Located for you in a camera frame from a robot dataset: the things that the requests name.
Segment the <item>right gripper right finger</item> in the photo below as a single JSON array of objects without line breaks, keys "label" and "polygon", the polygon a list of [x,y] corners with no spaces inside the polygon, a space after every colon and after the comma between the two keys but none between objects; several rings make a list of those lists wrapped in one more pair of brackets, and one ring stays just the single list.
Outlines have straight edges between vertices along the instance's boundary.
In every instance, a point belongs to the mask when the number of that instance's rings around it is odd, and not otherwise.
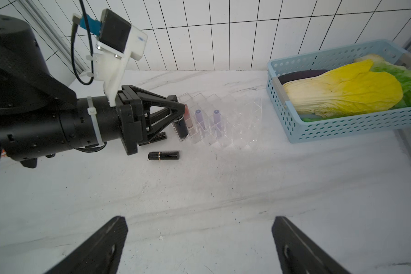
[{"label": "right gripper right finger", "polygon": [[288,218],[275,218],[272,235],[282,273],[349,274]]}]

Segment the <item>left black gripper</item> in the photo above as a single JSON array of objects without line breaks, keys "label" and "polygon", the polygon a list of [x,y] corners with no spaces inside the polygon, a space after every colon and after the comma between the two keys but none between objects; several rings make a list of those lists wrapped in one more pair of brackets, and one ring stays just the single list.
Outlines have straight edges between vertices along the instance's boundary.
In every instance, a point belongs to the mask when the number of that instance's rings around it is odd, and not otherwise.
[{"label": "left black gripper", "polygon": [[[156,142],[169,124],[185,114],[184,104],[176,98],[163,97],[136,86],[123,85],[115,103],[127,155],[136,154],[139,146]],[[175,116],[149,117],[153,106],[167,108]]]}]

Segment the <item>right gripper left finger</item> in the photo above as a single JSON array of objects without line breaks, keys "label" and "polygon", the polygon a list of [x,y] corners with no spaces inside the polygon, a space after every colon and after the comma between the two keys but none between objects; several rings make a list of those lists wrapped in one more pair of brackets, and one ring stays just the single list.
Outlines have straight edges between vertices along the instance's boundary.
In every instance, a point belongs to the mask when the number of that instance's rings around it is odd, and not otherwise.
[{"label": "right gripper left finger", "polygon": [[47,273],[116,274],[127,233],[125,217],[115,216]]}]

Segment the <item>pink translucent lipstick tube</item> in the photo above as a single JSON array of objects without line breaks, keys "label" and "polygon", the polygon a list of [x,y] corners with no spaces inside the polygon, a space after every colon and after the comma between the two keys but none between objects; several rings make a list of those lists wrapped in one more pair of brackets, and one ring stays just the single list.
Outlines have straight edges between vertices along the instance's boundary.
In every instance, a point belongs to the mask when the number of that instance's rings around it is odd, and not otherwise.
[{"label": "pink translucent lipstick tube", "polygon": [[189,108],[188,108],[187,104],[185,104],[184,106],[185,106],[185,114],[183,115],[184,121],[186,122],[186,126],[188,128],[189,134],[190,135],[195,135],[196,134],[196,129],[195,129],[193,120],[191,118]]}]

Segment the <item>lilac lipstick tube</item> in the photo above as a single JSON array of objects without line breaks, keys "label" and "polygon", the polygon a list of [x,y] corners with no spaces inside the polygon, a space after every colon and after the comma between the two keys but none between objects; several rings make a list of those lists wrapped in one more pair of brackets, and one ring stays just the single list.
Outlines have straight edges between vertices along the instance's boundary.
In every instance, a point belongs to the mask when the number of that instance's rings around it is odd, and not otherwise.
[{"label": "lilac lipstick tube", "polygon": [[218,109],[213,111],[213,123],[216,127],[216,132],[221,134],[222,132],[222,119],[221,119],[221,112]]},{"label": "lilac lipstick tube", "polygon": [[197,109],[195,111],[195,117],[196,117],[197,123],[199,125],[200,132],[201,132],[202,135],[204,135],[206,133],[206,124],[205,124],[204,116],[203,116],[203,113],[202,113],[201,109]]}]

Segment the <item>black lipstick gold band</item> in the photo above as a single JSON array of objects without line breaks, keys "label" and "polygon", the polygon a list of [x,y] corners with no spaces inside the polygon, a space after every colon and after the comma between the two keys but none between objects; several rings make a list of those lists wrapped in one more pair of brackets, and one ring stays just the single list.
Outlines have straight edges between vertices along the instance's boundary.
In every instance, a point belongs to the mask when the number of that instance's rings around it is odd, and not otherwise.
[{"label": "black lipstick gold band", "polygon": [[150,161],[169,161],[169,160],[179,160],[179,151],[154,151],[148,153],[148,159]]}]

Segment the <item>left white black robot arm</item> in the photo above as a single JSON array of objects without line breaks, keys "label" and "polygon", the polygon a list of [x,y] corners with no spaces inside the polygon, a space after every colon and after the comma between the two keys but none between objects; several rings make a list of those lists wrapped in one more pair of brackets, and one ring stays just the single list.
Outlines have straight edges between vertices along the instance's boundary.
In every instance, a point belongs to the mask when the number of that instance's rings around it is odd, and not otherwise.
[{"label": "left white black robot arm", "polygon": [[128,85],[112,96],[77,98],[50,75],[30,25],[0,15],[0,158],[34,169],[40,157],[94,153],[115,139],[132,155],[184,112],[176,96]]}]

